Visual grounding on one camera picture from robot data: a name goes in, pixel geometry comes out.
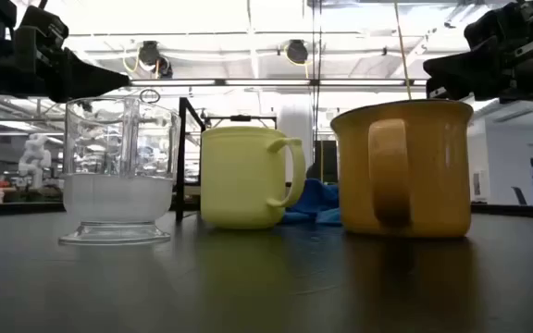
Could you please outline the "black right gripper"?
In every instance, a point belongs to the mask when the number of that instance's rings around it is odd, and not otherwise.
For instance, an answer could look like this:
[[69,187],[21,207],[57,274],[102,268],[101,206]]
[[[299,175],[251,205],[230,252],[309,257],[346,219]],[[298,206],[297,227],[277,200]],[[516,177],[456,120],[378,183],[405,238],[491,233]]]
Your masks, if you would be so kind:
[[492,37],[475,49],[429,59],[427,99],[533,102],[533,20],[520,13],[497,13],[498,41]]

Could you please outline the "wooden shelf with black frame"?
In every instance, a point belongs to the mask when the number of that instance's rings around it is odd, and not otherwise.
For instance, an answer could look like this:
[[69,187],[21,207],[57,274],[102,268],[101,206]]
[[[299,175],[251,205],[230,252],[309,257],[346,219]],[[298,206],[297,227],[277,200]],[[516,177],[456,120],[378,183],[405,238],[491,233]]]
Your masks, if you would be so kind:
[[201,132],[206,130],[205,123],[201,120],[190,101],[186,97],[181,97],[179,99],[179,116],[181,120],[181,127],[176,177],[176,222],[178,224],[181,223],[182,219],[184,218],[185,208],[185,138],[188,114],[192,116],[193,120],[199,126]]

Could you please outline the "white robot figure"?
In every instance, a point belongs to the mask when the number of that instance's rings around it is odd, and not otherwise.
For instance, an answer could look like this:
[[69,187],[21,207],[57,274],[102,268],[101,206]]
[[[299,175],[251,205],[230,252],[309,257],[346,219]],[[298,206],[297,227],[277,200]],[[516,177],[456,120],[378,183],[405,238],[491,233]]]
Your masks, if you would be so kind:
[[44,134],[30,134],[24,143],[24,152],[19,159],[19,174],[22,177],[31,175],[31,186],[34,189],[40,189],[43,186],[43,171],[51,166],[51,153],[44,148],[47,141],[48,137]]

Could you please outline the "orange enamel mug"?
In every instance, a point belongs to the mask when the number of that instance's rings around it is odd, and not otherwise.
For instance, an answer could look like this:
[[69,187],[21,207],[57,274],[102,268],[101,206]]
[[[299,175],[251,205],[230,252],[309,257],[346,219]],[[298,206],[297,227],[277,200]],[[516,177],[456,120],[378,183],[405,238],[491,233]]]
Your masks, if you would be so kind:
[[470,105],[419,99],[369,105],[330,122],[340,220],[354,233],[459,238],[469,230]]

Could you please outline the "black metal stand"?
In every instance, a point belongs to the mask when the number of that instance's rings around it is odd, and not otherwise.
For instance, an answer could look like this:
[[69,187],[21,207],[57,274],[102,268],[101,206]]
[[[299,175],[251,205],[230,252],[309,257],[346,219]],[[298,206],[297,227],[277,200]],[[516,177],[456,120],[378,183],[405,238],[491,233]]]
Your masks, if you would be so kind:
[[232,116],[205,116],[203,118],[204,125],[207,128],[216,128],[222,121],[228,120],[230,122],[251,122],[257,120],[265,128],[268,128],[268,125],[265,123],[266,120],[273,122],[273,128],[276,130],[278,128],[277,118],[269,116],[251,116],[251,115],[232,115]]

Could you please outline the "blue cloth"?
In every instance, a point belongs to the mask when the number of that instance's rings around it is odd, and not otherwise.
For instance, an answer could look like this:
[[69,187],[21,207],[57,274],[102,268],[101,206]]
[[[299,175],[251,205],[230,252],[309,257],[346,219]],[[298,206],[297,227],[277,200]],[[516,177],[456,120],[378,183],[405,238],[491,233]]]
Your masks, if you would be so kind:
[[299,201],[285,210],[281,225],[341,226],[339,189],[318,179],[307,179]]

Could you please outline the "pale yellow plastic mug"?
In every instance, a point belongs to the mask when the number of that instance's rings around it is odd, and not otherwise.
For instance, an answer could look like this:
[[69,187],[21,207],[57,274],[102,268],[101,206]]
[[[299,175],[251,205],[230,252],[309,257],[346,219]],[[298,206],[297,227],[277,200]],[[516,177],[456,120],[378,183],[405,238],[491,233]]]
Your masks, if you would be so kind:
[[201,218],[217,228],[272,228],[306,180],[303,142],[276,129],[225,127],[201,136]]

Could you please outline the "white round column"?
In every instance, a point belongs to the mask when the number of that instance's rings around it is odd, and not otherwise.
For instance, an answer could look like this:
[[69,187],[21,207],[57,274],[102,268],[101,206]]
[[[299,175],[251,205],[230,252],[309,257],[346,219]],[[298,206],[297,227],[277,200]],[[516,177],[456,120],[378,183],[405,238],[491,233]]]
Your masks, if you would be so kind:
[[314,115],[309,94],[282,94],[277,112],[277,128],[287,137],[302,141],[305,158],[304,174],[314,164]]

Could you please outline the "clear plastic mug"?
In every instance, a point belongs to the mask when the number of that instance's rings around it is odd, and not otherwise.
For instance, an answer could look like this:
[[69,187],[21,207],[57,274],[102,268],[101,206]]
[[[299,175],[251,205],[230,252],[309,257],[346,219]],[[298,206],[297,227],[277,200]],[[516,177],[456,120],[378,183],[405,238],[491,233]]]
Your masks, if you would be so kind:
[[181,118],[138,98],[81,98],[66,104],[63,205],[77,221],[60,242],[79,245],[168,241],[156,221],[178,176]]

